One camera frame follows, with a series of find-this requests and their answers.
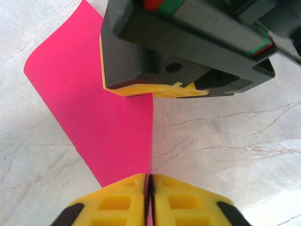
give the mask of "yellow rubber pad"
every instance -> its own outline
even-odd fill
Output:
[[[72,226],[143,226],[145,174],[137,174],[83,196],[84,208]]]
[[[231,226],[217,202],[233,203],[218,194],[155,174],[155,226]]]

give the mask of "white marble surface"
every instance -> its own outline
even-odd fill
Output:
[[[0,225],[47,226],[100,188],[23,74],[78,0],[0,3]],[[103,13],[106,1],[98,4]],[[156,99],[154,171],[232,199],[254,226],[301,225],[301,69],[234,97]]]

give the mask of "pink paper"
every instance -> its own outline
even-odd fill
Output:
[[[119,97],[103,90],[102,22],[82,1],[30,55],[24,73],[106,186],[151,169],[153,102],[151,95]]]

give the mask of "screw hole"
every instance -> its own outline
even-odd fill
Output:
[[[182,69],[182,64],[180,64],[180,63],[173,63],[173,64],[168,65],[165,68],[165,71],[168,72],[168,73],[174,73],[174,72],[178,72],[181,69]]]

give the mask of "red stripe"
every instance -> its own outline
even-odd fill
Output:
[[[156,12],[164,0],[144,0],[144,8],[150,12]]]

